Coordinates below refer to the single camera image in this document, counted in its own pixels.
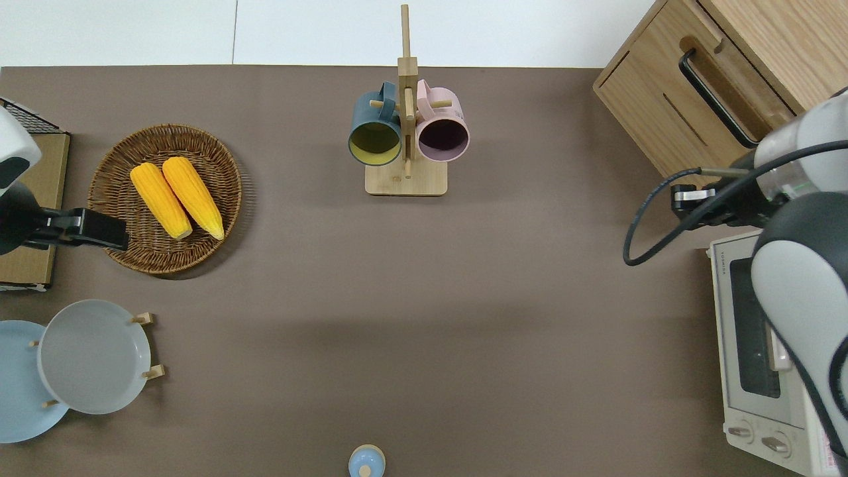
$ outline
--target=white wall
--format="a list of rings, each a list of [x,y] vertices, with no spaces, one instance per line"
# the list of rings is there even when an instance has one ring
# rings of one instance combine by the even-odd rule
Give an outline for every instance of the white wall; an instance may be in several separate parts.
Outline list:
[[[601,67],[653,0],[406,0],[420,65]],[[400,0],[0,0],[0,66],[395,65]]]

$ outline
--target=wooden base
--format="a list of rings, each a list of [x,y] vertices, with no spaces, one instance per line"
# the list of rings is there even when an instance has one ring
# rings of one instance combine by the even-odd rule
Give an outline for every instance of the wooden base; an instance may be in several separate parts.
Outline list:
[[[365,167],[365,191],[371,195],[439,196],[448,192],[448,163],[416,158],[406,177],[403,155],[385,166]]]

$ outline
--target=white robot arm casing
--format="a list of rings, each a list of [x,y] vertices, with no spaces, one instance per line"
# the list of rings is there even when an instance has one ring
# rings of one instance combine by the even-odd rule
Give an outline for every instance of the white robot arm casing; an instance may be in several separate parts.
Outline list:
[[[848,137],[848,93],[833,97],[769,132],[754,153],[754,166],[816,144]],[[789,199],[814,192],[848,193],[848,150],[815,154],[780,166],[757,178],[766,199]]]
[[[784,205],[754,248],[751,282],[848,475],[848,195],[805,194]]]
[[[0,108],[0,196],[42,158],[32,136],[6,109]]]

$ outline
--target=black cable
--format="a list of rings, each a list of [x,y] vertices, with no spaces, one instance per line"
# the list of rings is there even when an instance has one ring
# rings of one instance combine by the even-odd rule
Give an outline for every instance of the black cable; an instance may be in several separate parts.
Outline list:
[[[686,216],[686,218],[680,221],[680,223],[674,229],[672,229],[671,232],[666,234],[665,237],[663,237],[662,239],[660,239],[659,242],[654,244],[653,247],[648,249],[648,251],[644,252],[642,255],[632,259],[630,258],[630,243],[633,241],[633,234],[636,232],[636,227],[639,226],[639,222],[642,220],[644,210],[648,208],[648,204],[650,204],[651,200],[653,200],[653,198],[659,193],[659,191],[666,185],[668,185],[668,183],[677,178],[682,177],[678,176],[678,174],[688,176],[689,174],[696,174],[698,172],[691,172],[695,169],[688,169],[686,171],[680,171],[676,174],[672,174],[671,176],[669,176],[669,178],[663,181],[658,188],[655,188],[654,191],[648,195],[648,198],[636,212],[636,216],[633,218],[633,221],[630,222],[630,228],[628,229],[628,233],[624,238],[624,248],[622,251],[624,263],[628,264],[631,267],[635,267],[637,265],[645,263],[651,257],[659,253],[660,250],[666,248],[666,245],[671,243],[672,240],[676,239],[681,233],[697,225],[700,220],[703,219],[714,208],[724,204],[730,197],[738,193],[738,191],[740,191],[742,188],[747,187],[748,184],[754,182],[759,176],[765,174],[766,172],[769,172],[770,170],[780,167],[784,164],[788,164],[793,160],[802,159],[807,156],[821,154],[828,151],[835,151],[838,149],[848,149],[848,140],[832,141],[830,143],[821,143],[803,149],[798,149],[796,151],[784,154],[778,157],[777,159],[769,160],[766,164],[754,168],[753,170],[751,170],[751,172],[748,173],[748,175],[736,179],[735,181],[728,184],[727,187],[718,191],[716,195],[713,195],[709,199],[705,200],[701,205],[692,210],[692,212],[688,216]]]
[[[842,416],[848,419],[848,403],[845,402],[845,392],[842,389],[842,367],[848,360],[848,336],[836,348],[833,360],[830,361],[828,372],[828,383],[830,384],[830,395],[836,402],[836,407],[842,412]]]
[[[844,93],[846,91],[848,91],[848,86],[846,86],[846,87],[840,89],[839,91],[837,91],[836,93],[834,93],[833,96],[831,96],[829,99],[836,98],[837,96],[841,95],[842,93]]]
[[[650,191],[648,197],[645,198],[642,205],[639,206],[639,209],[636,210],[636,215],[633,216],[633,220],[630,222],[630,228],[628,229],[628,234],[624,236],[624,263],[627,263],[631,267],[629,263],[630,261],[630,243],[633,242],[633,235],[636,233],[636,227],[639,226],[639,223],[642,221],[642,216],[644,212],[648,209],[650,203],[654,200],[657,194],[662,192],[662,189],[666,188],[666,186],[680,177],[692,176],[694,174],[700,174],[700,167],[695,167],[694,169],[686,169],[685,171],[675,172],[671,176],[666,177],[666,179],[660,182],[660,185],[656,186],[654,190]]]

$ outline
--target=yellow corn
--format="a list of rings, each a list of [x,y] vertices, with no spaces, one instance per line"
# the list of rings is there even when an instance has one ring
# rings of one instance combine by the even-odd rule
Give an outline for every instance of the yellow corn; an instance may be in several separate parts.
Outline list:
[[[192,224],[188,223],[186,212],[182,210],[156,165],[144,162],[134,167],[130,171],[130,180],[168,235],[179,240],[192,232]]]
[[[223,240],[224,224],[218,207],[192,163],[184,157],[172,157],[162,165],[162,172],[194,221],[216,239]]]

